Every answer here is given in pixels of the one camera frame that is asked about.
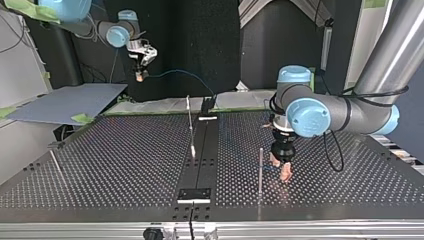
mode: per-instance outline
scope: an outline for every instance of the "cable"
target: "cable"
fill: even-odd
[[[342,172],[344,169],[344,156],[343,156],[343,152],[342,152],[342,148],[340,147],[340,143],[337,140],[336,134],[334,134],[334,132],[332,130],[330,130],[331,135],[333,135],[334,141],[336,142],[336,146],[339,150],[339,154],[340,154],[340,169],[337,169],[336,166],[334,166],[333,161],[330,158],[330,155],[328,154],[328,147],[327,147],[327,134],[324,132],[323,134],[323,139],[324,139],[324,149],[325,149],[325,156],[327,157],[328,163],[330,164],[331,168],[335,171],[335,172]]]
[[[318,5],[317,5],[317,9],[315,11],[315,18],[314,18],[314,27],[315,27],[315,32],[317,31],[317,17],[318,17],[318,12],[319,12],[319,7],[321,6],[321,1],[318,1]]]
[[[2,18],[2,20],[4,21],[4,23],[6,23],[6,25],[9,27],[9,29],[16,35],[16,37],[20,37],[20,35],[15,31],[15,29],[13,29],[13,27],[10,25],[10,23],[6,20],[6,18],[5,17],[3,17],[2,15],[0,15],[0,17]],[[27,46],[27,47],[29,47],[29,48],[32,48],[32,46],[29,44],[29,43],[27,43],[24,39],[22,39],[22,42]]]
[[[95,6],[96,8],[98,8],[98,9],[103,10],[103,11],[105,11],[105,12],[106,12],[106,9],[104,9],[103,7],[101,7],[101,6],[100,6],[100,5],[98,5],[98,4],[92,3],[91,5],[93,5],[93,6]]]
[[[277,93],[275,93],[269,100],[269,109],[271,109],[271,111],[273,111],[275,114],[284,115],[285,114],[284,109],[280,108],[275,102],[276,97],[277,97]]]
[[[321,78],[322,78],[322,82],[324,83],[324,87],[325,87],[325,89],[327,90],[328,94],[332,95],[332,94],[331,94],[331,92],[330,92],[330,89],[328,88],[327,83],[325,82],[325,78],[324,78],[324,76],[322,76],[322,75],[321,75]],[[331,168],[332,168],[335,172],[342,172],[342,171],[343,171],[343,169],[344,169],[344,156],[343,156],[343,151],[342,151],[342,148],[340,147],[339,140],[337,140],[336,134],[334,134],[333,130],[330,130],[330,133],[331,133],[331,135],[333,135],[334,141],[336,142],[337,149],[339,150],[340,163],[341,163],[340,169],[337,169],[337,168],[334,166],[333,161],[331,160],[330,155],[328,154],[327,134],[324,132],[324,134],[323,134],[323,141],[324,141],[325,156],[327,157],[327,161],[328,161],[328,163],[330,164]]]
[[[21,34],[21,36],[19,37],[19,40],[18,40],[18,41],[17,41],[14,45],[12,45],[12,46],[10,46],[10,47],[8,47],[8,48],[5,48],[5,49],[3,49],[3,50],[0,50],[0,53],[4,53],[4,52],[7,52],[7,51],[9,51],[9,50],[14,49],[16,46],[18,46],[18,45],[19,45],[19,43],[21,43],[21,42],[22,42],[22,40],[23,40],[24,36],[25,36],[25,26],[24,26],[24,24],[22,24],[22,34]]]
[[[94,80],[95,79],[98,79],[98,80],[100,80],[103,83],[106,83],[107,82],[106,76],[100,70],[98,70],[97,68],[95,68],[93,66],[87,65],[87,64],[85,64],[83,62],[80,62],[80,64],[81,64],[81,66],[83,66],[84,68],[86,68],[86,70],[88,71],[88,73],[91,75],[91,77],[93,79],[93,83],[94,83]],[[98,75],[100,75],[101,78],[98,77],[98,76],[96,76],[94,74],[94,72],[96,72]]]
[[[112,83],[113,72],[115,72],[116,59],[118,58],[118,49],[115,51],[115,59],[113,60],[112,71],[110,72],[109,83]]]
[[[353,88],[348,88],[346,90],[343,90],[343,92],[347,91],[352,91]],[[363,94],[356,94],[355,92],[353,92],[353,94],[351,95],[339,95],[339,97],[344,97],[344,98],[375,98],[375,97],[390,97],[390,96],[396,96],[396,95],[401,95],[403,93],[406,93],[409,90],[408,86],[405,86],[402,89],[399,90],[395,90],[395,91],[390,91],[390,92],[384,92],[384,93],[363,93]]]
[[[209,90],[209,92],[211,92],[211,94],[212,94],[212,96],[214,96],[215,95],[215,93],[212,91],[212,89],[199,77],[199,76],[197,76],[196,74],[194,74],[194,73],[191,73],[191,72],[188,72],[188,71],[186,71],[186,70],[182,70],[182,69],[172,69],[172,70],[168,70],[168,71],[166,71],[166,72],[164,72],[164,73],[161,73],[161,74],[159,74],[159,75],[150,75],[150,76],[147,76],[146,77],[146,79],[147,78],[161,78],[161,77],[163,77],[163,76],[165,76],[165,75],[168,75],[168,74],[170,74],[170,73],[184,73],[184,74],[187,74],[187,75],[189,75],[189,76],[191,76],[191,77],[194,77],[194,78],[196,78],[197,80],[199,80],[202,84],[203,84],[203,86],[205,86],[208,90]]]
[[[333,94],[331,94],[330,89],[328,88],[328,85],[327,85],[327,83],[326,83],[326,81],[325,81],[324,76],[322,76],[322,75],[321,75],[321,78],[322,78],[322,82],[324,83],[324,86],[325,86],[325,88],[326,88],[327,92],[328,92],[330,95],[333,95]],[[356,94],[355,92],[353,92],[354,88],[355,88],[355,87],[347,88],[347,89],[343,90],[343,91],[342,91],[342,93],[341,93],[341,94],[339,94],[339,95],[337,95],[337,96],[338,96],[338,97],[342,97],[342,98],[373,98],[373,97],[389,97],[389,96],[395,96],[395,95],[403,94],[403,93],[405,93],[405,92],[407,92],[407,91],[409,90],[409,87],[408,87],[408,86],[405,86],[405,87],[404,87],[404,88],[402,88],[402,89],[395,90],[395,91],[390,91],[390,92],[385,92],[385,93],[369,93],[369,94],[365,93],[365,94]],[[346,92],[350,92],[350,91],[352,91],[352,94],[350,94],[350,95],[343,95],[344,93],[346,93]],[[331,134],[333,135],[334,141],[336,142],[336,146],[337,146],[337,148],[338,148],[338,150],[339,150],[339,154],[340,154],[340,162],[341,162],[340,169],[337,169],[337,168],[334,166],[333,161],[330,159],[330,156],[329,156],[329,154],[328,154],[328,146],[327,146],[327,137],[326,137],[326,133],[324,133],[324,135],[323,135],[325,155],[326,155],[326,157],[327,157],[328,163],[330,164],[331,168],[332,168],[335,172],[341,172],[341,171],[343,171],[343,169],[344,169],[344,164],[345,164],[345,163],[344,163],[344,156],[343,156],[343,152],[342,152],[342,149],[341,149],[341,147],[340,147],[339,141],[337,140],[336,135],[334,134],[334,132],[333,132],[332,130],[331,130],[330,132],[331,132]]]

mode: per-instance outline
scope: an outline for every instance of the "black curtain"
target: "black curtain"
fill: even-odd
[[[240,21],[237,0],[105,0],[111,21],[120,10],[137,12],[143,35],[158,49],[150,75],[182,69],[198,75],[214,93],[233,90],[240,80]],[[134,62],[120,50],[136,101],[211,95],[197,79],[181,73],[135,81]]]

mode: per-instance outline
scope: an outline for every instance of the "perforated table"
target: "perforated table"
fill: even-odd
[[[237,226],[255,229],[293,221],[402,221],[397,229],[414,222],[419,232],[414,236],[421,236],[423,176],[370,137],[336,134],[346,163],[341,173],[329,166],[322,138],[296,140],[294,176],[285,184],[279,180],[280,169],[267,161],[274,139],[261,126],[269,113],[216,115],[217,120],[195,121],[195,158],[185,114],[97,119],[56,151],[57,163],[46,154],[0,186],[0,239],[19,232],[10,230],[8,223],[18,224],[15,230],[28,227],[22,223],[53,224],[47,225],[51,234],[57,223],[69,230],[73,224],[134,227],[134,222],[144,224],[137,225],[140,229],[154,223],[204,230],[203,224],[225,228],[234,222],[250,222],[248,227]],[[260,148],[265,150],[261,198]],[[328,148],[339,164],[334,139],[329,139]],[[178,204],[181,189],[211,189],[211,202]],[[9,235],[1,234],[4,229]],[[96,231],[96,236],[107,236],[108,231],[112,230]],[[141,237],[138,230],[126,233]]]

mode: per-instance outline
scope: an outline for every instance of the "white wall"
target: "white wall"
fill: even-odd
[[[20,36],[20,18],[1,10],[0,14]],[[32,47],[20,43],[0,53],[0,108],[25,103],[51,90],[44,80],[44,66],[30,36],[26,34],[24,39]],[[0,51],[18,40],[0,18]],[[55,140],[52,131],[57,127],[55,124],[0,120],[0,184],[46,153],[48,144]]]
[[[0,184],[45,154],[57,127],[18,121],[0,127]]]
[[[0,15],[20,36],[20,17],[2,10]],[[19,37],[0,18],[0,51],[13,46],[18,40]],[[44,67],[28,34],[25,34],[24,40],[32,48],[21,42],[15,48],[0,53],[0,108],[25,102],[51,89],[50,84],[44,80]]]

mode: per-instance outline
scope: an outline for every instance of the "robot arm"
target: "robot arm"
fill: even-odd
[[[38,0],[37,4],[55,11],[60,23],[52,24],[80,38],[100,38],[102,42],[106,40],[115,48],[126,46],[129,56],[136,61],[137,81],[143,81],[143,76],[148,74],[146,68],[157,56],[157,50],[149,44],[149,41],[141,38],[143,33],[140,32],[137,14],[134,11],[120,11],[119,21],[111,23],[91,18],[89,15],[91,0]]]
[[[311,72],[283,67],[272,119],[273,160],[290,164],[297,136],[314,137],[328,130],[385,135],[399,119],[394,102],[424,60],[424,1],[399,1],[349,96],[321,95],[309,88]]]

